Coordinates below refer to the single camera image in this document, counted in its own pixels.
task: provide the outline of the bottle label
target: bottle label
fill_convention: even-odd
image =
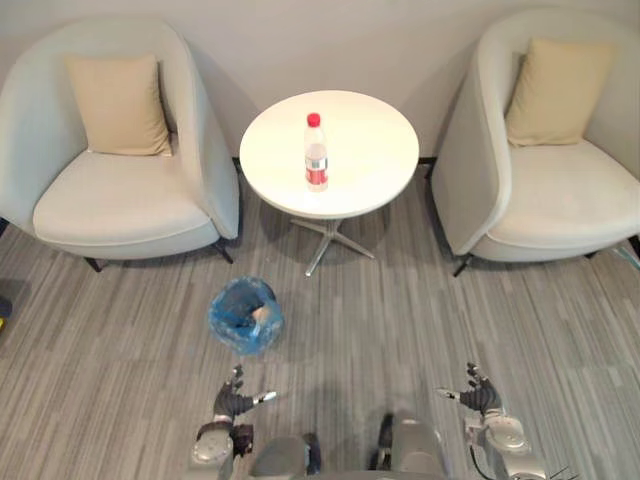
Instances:
[[[312,160],[307,158],[307,182],[311,185],[322,185],[329,179],[327,175],[327,166],[329,164],[327,157]]]

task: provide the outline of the plastic bottle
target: plastic bottle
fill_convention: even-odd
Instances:
[[[307,167],[307,185],[312,192],[327,189],[329,174],[327,160],[327,143],[320,126],[320,115],[307,115],[307,128],[304,132],[304,154]]]

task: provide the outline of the white wall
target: white wall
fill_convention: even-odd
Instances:
[[[403,112],[429,156],[474,41],[494,19],[538,5],[598,10],[640,28],[640,0],[0,0],[0,83],[21,51],[70,20],[148,12],[191,43],[234,155],[275,101],[347,89]]]

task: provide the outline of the striped carpet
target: striped carpet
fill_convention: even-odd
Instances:
[[[334,244],[313,277],[318,236],[292,226],[243,182],[243,234],[228,265],[213,249],[112,262],[95,274],[9,227],[0,294],[0,477],[175,480],[212,400],[241,359],[205,315],[231,279],[274,289],[278,343],[242,359],[246,393],[280,397],[245,417],[256,448],[317,432],[326,470],[366,465],[383,414],[409,409],[441,432],[454,478],[480,478],[463,411],[436,397],[464,388],[477,360],[550,472],[640,478],[640,272],[611,251],[537,265],[478,262],[458,279],[419,167],[385,208],[342,231],[375,261]],[[244,476],[253,456],[236,462]]]

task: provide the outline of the table top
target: table top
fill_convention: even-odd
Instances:
[[[307,114],[318,112],[327,139],[329,184],[311,192],[305,179]],[[418,138],[409,121],[382,100],[360,93],[304,93],[269,107],[240,144],[242,171],[256,193],[296,216],[339,219],[388,203],[418,163]]]

